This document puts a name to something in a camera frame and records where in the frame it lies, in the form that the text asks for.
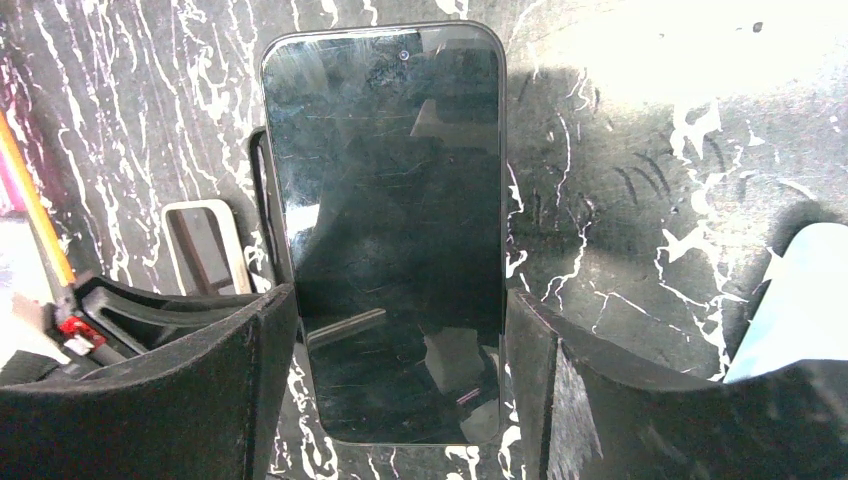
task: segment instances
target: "phone screen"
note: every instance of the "phone screen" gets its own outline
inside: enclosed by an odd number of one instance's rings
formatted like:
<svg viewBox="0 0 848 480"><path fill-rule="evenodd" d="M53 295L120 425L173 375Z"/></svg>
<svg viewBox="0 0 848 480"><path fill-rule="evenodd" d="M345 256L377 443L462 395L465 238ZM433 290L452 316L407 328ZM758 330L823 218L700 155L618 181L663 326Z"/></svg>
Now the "phone screen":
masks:
<svg viewBox="0 0 848 480"><path fill-rule="evenodd" d="M501 51L453 24L298 35L266 54L295 292L339 440L498 432Z"/></svg>

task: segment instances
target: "marble pattern surface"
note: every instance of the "marble pattern surface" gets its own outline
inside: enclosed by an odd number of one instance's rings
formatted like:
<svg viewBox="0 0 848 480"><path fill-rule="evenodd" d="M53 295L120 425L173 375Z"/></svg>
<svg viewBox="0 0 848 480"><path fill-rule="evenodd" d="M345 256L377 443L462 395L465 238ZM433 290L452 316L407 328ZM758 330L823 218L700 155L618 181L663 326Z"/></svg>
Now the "marble pattern surface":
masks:
<svg viewBox="0 0 848 480"><path fill-rule="evenodd" d="M640 356L720 380L769 262L803 225L846 220L845 13L821 0L12 0L0 106L78 271L176 291L159 212L217 197L267 283L244 148L264 123L265 46L296 30L480 21L509 67L509 281ZM317 433L296 360L284 415L302 436L278 442L281 476L520 475L520 452L502 470L494 447L443 448L423 471L414 450L344 457Z"/></svg>

